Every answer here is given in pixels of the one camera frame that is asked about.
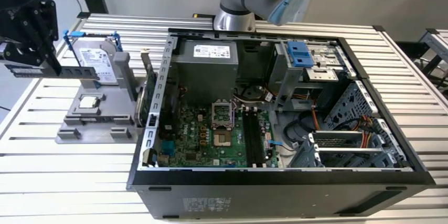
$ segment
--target yellow wire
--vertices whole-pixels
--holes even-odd
[[[365,146],[364,146],[364,148],[367,148],[367,147],[368,147],[368,145],[369,145],[371,137],[372,137],[372,133],[369,134],[369,136],[368,136],[368,138],[367,138],[367,141],[365,141]]]

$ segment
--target wire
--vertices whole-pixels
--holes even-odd
[[[289,152],[295,152],[295,150],[288,149],[283,144],[276,144],[275,146],[280,146],[283,149],[285,149]]]
[[[363,131],[363,140],[361,140],[361,146],[360,146],[360,148],[364,148],[364,141],[365,141],[365,134],[364,134],[364,131]]]
[[[311,107],[311,114],[313,115],[315,129],[319,131],[320,127],[319,127],[319,122],[317,122],[317,117],[316,117],[315,106],[316,106],[316,100],[315,100],[313,105]]]
[[[341,122],[341,123],[333,128],[333,131],[339,130],[344,125],[347,125],[347,124],[349,124],[349,123],[352,123],[352,122],[355,122],[355,121],[357,121],[357,120],[359,120],[359,118],[353,118],[353,119],[347,120],[345,122]]]
[[[367,137],[367,140],[365,140],[364,148],[367,148],[369,146],[369,141],[371,141],[372,135],[373,134],[369,133],[369,136]]]
[[[76,2],[77,2],[77,5],[79,5],[79,10],[80,10],[80,12],[83,12],[81,3],[79,2],[79,0],[76,0]]]
[[[7,111],[11,111],[11,109],[8,109],[8,108],[5,108],[5,107],[3,107],[3,106],[0,106],[0,109],[7,110]]]

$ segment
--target blue latch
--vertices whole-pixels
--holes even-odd
[[[295,67],[311,68],[315,65],[313,58],[304,42],[288,41],[287,49]]]
[[[83,31],[72,31],[69,36],[75,37],[75,38],[81,38],[85,36],[85,32]]]

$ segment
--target cable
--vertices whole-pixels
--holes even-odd
[[[352,122],[355,122],[355,121],[357,121],[357,120],[359,120],[359,118],[353,118],[353,119],[347,120],[345,122],[341,122],[341,123],[333,128],[333,131],[339,130],[344,125],[347,125],[347,124],[349,124],[349,123],[352,123]]]
[[[283,144],[276,144],[275,146],[280,146],[283,149],[285,149],[289,152],[295,152],[295,150],[288,149]]]
[[[80,12],[83,12],[81,3],[79,2],[79,0],[76,0],[76,2],[77,2],[77,5],[79,5]]]
[[[365,141],[365,134],[364,134],[364,131],[363,131],[363,140],[361,140],[361,146],[360,146],[360,148],[364,148],[364,141]]]
[[[311,114],[313,115],[315,129],[319,131],[320,127],[319,127],[319,122],[317,122],[315,107],[316,107],[316,100],[313,101],[313,105],[311,107]]]
[[[371,138],[372,138],[372,133],[369,133],[368,137],[367,137],[367,140],[365,140],[365,144],[364,144],[364,148],[367,148],[369,146],[369,141],[371,141]]]
[[[11,109],[8,109],[8,108],[5,108],[5,107],[3,107],[3,106],[0,106],[0,109],[7,110],[7,111],[11,111]]]
[[[249,98],[245,98],[243,96],[240,96],[239,94],[233,94],[233,97],[236,99],[239,99],[239,101],[244,102],[244,103],[257,103],[257,102],[264,102],[265,100],[261,100],[261,99],[249,99]]]
[[[307,111],[301,112],[301,113],[299,114],[297,119],[296,119],[296,120],[292,120],[292,121],[287,124],[287,126],[283,128],[283,136],[284,136],[284,138],[285,138],[289,142],[292,142],[292,143],[295,143],[295,142],[303,142],[303,139],[292,138],[292,137],[289,137],[289,135],[288,135],[288,129],[289,129],[291,127],[293,127],[296,124],[297,124],[297,125],[299,125],[299,126],[308,132],[308,133],[311,133],[311,132],[315,131],[315,129],[309,128],[309,127],[308,127],[307,125],[304,125],[303,122],[301,122],[301,120],[303,120],[307,116],[309,116],[309,115],[311,115],[311,110],[307,110]]]

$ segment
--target green circuit board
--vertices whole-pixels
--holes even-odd
[[[257,114],[260,122],[260,141],[264,149],[264,136],[269,132],[268,113]],[[179,133],[175,139],[175,151],[169,156],[169,167],[248,167],[245,157],[243,111],[235,111],[235,123],[231,131],[212,129],[212,108],[183,106],[180,110]],[[277,167],[276,152],[265,161],[267,167]]]

